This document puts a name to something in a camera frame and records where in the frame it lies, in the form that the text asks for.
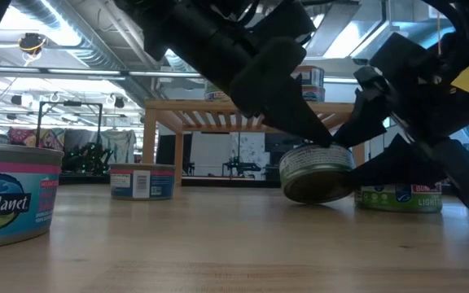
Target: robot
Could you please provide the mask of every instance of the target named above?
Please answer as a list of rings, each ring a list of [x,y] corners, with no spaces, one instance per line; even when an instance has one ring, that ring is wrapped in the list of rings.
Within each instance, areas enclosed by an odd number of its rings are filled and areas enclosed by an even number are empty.
[[[394,33],[355,72],[362,89],[334,136],[303,100],[300,80],[291,77],[315,30],[304,5],[333,0],[282,0],[252,27],[260,0],[114,1],[143,29],[151,57],[160,60],[171,49],[247,118],[263,115],[265,125],[320,147],[353,147],[384,133],[382,121],[392,117],[409,141],[396,137],[384,153],[349,172],[345,185],[430,186],[448,178],[469,208],[469,152],[449,138],[469,125],[469,0],[424,0],[455,33],[444,36],[440,54],[437,45],[426,50]]]

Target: wooden table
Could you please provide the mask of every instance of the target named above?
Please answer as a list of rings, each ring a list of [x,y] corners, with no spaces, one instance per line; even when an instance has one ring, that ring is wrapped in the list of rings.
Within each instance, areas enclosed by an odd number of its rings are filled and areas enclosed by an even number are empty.
[[[313,103],[310,108],[318,115],[328,129],[342,125],[354,108],[353,103]],[[246,119],[231,102],[204,100],[150,100],[146,102],[144,120],[144,143],[142,161],[154,161],[156,122],[161,123],[176,135],[175,139],[175,182],[182,181],[183,133],[202,132],[276,132],[262,124],[264,117]],[[365,159],[363,145],[354,149],[356,161],[362,164]]]
[[[0,247],[0,293],[466,293],[469,211],[355,210],[278,189],[178,187],[110,200],[61,186],[49,234]]]

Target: blue and pink label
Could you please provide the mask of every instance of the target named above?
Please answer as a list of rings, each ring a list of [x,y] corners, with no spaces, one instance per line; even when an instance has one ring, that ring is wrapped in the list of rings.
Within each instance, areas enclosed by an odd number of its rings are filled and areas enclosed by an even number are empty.
[[[0,237],[50,226],[59,167],[0,162]]]
[[[133,199],[170,199],[174,184],[170,170],[113,169],[110,178],[113,196]]]

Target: table surface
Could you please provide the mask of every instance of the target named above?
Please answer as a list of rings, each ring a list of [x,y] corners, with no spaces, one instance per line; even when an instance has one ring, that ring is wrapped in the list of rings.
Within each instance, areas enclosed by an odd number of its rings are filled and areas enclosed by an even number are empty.
[[[465,292],[469,211],[304,206],[184,187],[159,202],[61,186],[51,232],[0,247],[0,292]]]

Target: green can label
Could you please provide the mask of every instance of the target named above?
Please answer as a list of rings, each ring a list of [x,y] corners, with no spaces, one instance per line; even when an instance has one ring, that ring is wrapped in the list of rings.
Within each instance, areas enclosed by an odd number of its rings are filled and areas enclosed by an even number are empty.
[[[356,205],[393,212],[439,212],[441,189],[419,185],[366,186],[355,193]]]
[[[312,171],[350,171],[354,168],[352,152],[337,145],[329,148],[316,145],[298,147],[289,151],[282,158],[279,166],[282,186],[286,186],[291,179]]]

